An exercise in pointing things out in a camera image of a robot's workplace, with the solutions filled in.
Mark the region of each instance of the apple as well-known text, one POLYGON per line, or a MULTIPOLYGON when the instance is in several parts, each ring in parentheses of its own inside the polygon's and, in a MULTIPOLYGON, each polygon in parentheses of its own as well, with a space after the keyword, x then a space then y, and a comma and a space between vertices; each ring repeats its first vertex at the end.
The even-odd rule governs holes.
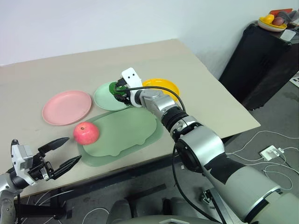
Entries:
POLYGON ((81 122, 75 127, 73 136, 75 141, 80 145, 89 145, 98 140, 100 132, 98 127, 93 123, 81 122))

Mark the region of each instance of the black cabinet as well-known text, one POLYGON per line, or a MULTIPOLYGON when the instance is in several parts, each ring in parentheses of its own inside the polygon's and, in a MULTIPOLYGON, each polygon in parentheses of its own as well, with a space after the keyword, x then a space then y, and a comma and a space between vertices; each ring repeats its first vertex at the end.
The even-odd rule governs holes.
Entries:
POLYGON ((299 36, 290 42, 250 24, 219 81, 248 110, 263 106, 299 70, 299 36))

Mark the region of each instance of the table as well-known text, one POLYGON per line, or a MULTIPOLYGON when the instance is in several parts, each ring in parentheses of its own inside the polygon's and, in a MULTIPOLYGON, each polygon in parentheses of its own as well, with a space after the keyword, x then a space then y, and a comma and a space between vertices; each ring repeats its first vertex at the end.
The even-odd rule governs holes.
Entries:
MULTIPOLYGON (((41 115, 44 104, 55 94, 66 90, 82 90, 91 96, 100 85, 117 80, 120 73, 133 67, 142 80, 165 78, 180 89, 188 114, 213 129, 221 138, 235 135, 260 124, 216 80, 204 64, 180 41, 167 40, 114 49, 78 53, 39 59, 0 67, 0 172, 11 168, 10 143, 38 147, 60 137, 71 137, 75 124, 53 126, 41 115)), ((92 106, 83 119, 106 111, 92 106)), ((107 174, 170 154, 173 141, 165 130, 162 138, 135 153, 101 167, 79 163, 57 180, 40 181, 27 187, 22 196, 54 189, 82 180, 107 174)), ((76 142, 71 138, 45 157, 53 168, 78 155, 76 142)))

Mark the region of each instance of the yellow bowl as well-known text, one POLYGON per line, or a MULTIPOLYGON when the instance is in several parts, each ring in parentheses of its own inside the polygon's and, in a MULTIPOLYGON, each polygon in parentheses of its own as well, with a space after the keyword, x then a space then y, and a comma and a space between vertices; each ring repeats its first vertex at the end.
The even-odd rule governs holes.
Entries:
MULTIPOLYGON (((178 87, 171 81, 167 80, 167 79, 162 79, 162 78, 152 78, 149 80, 146 80, 142 83, 143 86, 161 86, 161 87, 165 87, 167 89, 170 89, 172 91, 174 91, 176 94, 179 95, 179 90, 178 87)), ((170 95, 174 101, 177 101, 178 99, 170 92, 166 91, 166 90, 162 90, 164 94, 168 94, 170 95)))
POLYGON ((260 21, 263 22, 264 24, 267 24, 268 26, 271 26, 271 27, 274 27, 274 28, 278 28, 278 29, 286 29, 286 25, 285 24, 282 24, 280 26, 275 26, 271 23, 267 23, 264 21, 265 17, 260 17, 260 21))

